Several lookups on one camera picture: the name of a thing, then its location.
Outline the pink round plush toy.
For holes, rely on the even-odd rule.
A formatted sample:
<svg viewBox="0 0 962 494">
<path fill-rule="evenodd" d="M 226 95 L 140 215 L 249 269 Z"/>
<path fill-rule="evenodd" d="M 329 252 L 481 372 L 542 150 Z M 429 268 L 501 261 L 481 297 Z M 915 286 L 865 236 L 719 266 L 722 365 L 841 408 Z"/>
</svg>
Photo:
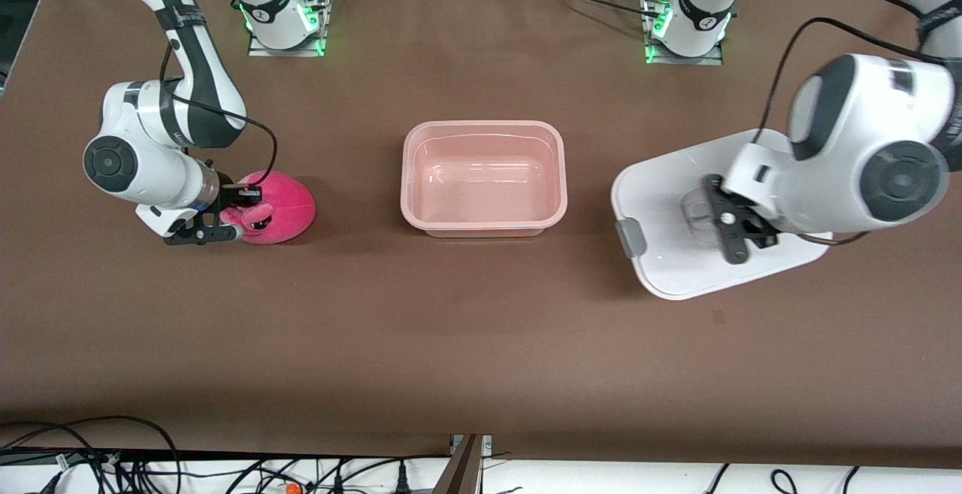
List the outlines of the pink round plush toy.
<svg viewBox="0 0 962 494">
<path fill-rule="evenodd" d="M 220 219 L 243 228 L 248 244 L 279 244 L 298 237 L 315 220 L 316 203 L 309 189 L 291 176 L 269 173 L 260 183 L 261 201 L 251 207 L 227 208 Z"/>
</svg>

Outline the white plastic tray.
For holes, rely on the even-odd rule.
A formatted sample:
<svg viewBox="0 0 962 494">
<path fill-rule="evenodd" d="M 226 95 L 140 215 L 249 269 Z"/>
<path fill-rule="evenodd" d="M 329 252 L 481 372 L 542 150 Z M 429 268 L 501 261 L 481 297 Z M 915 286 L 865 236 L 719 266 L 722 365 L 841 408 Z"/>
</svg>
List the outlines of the white plastic tray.
<svg viewBox="0 0 962 494">
<path fill-rule="evenodd" d="M 753 131 L 704 142 L 623 169 L 610 198 L 616 231 L 639 281 L 653 295 L 691 299 L 812 263 L 824 245 L 781 234 L 770 247 L 745 241 L 743 261 L 725 257 L 717 217 L 702 189 L 725 174 Z"/>
</svg>

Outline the pink translucent plastic box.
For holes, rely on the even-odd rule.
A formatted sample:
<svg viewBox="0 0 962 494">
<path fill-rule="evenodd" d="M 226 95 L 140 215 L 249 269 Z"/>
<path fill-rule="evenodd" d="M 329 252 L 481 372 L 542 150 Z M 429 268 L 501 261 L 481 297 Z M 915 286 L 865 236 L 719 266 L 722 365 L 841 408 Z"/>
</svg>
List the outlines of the pink translucent plastic box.
<svg viewBox="0 0 962 494">
<path fill-rule="evenodd" d="M 405 138 L 400 210 L 429 236 L 534 237 L 567 206 L 564 142 L 546 122 L 430 121 Z"/>
</svg>

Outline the brown table cover mat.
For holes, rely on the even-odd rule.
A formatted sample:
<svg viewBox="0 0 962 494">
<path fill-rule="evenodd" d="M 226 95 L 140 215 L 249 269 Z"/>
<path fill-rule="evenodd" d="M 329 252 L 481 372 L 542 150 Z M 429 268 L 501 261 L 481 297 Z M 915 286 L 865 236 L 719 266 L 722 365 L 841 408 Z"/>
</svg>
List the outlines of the brown table cover mat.
<svg viewBox="0 0 962 494">
<path fill-rule="evenodd" d="M 721 67 L 649 65 L 580 0 L 336 0 L 322 58 L 247 54 L 197 0 L 277 166 L 319 216 L 292 243 L 169 247 L 96 189 L 111 85 L 154 79 L 138 0 L 40 0 L 0 98 L 0 423 L 123 414 L 180 450 L 962 468 L 962 183 L 909 226 L 701 298 L 636 279 L 626 166 L 755 127 L 796 28 L 914 46 L 879 0 L 738 0 Z M 400 211 L 433 120 L 539 120 L 568 207 L 532 239 L 433 239 Z"/>
</svg>

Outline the aluminium right arm base plate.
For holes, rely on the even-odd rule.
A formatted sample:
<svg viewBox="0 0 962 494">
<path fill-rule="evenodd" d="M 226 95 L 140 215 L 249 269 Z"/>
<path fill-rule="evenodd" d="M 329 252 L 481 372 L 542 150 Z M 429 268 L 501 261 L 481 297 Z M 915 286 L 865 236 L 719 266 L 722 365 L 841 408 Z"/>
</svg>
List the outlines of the aluminium right arm base plate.
<svg viewBox="0 0 962 494">
<path fill-rule="evenodd" d="M 250 32 L 247 54 L 250 56 L 297 56 L 320 58 L 326 55 L 328 29 L 333 0 L 289 1 L 274 15 L 271 23 L 258 21 L 266 17 L 261 10 L 251 15 L 244 6 L 240 8 L 245 27 Z"/>
</svg>

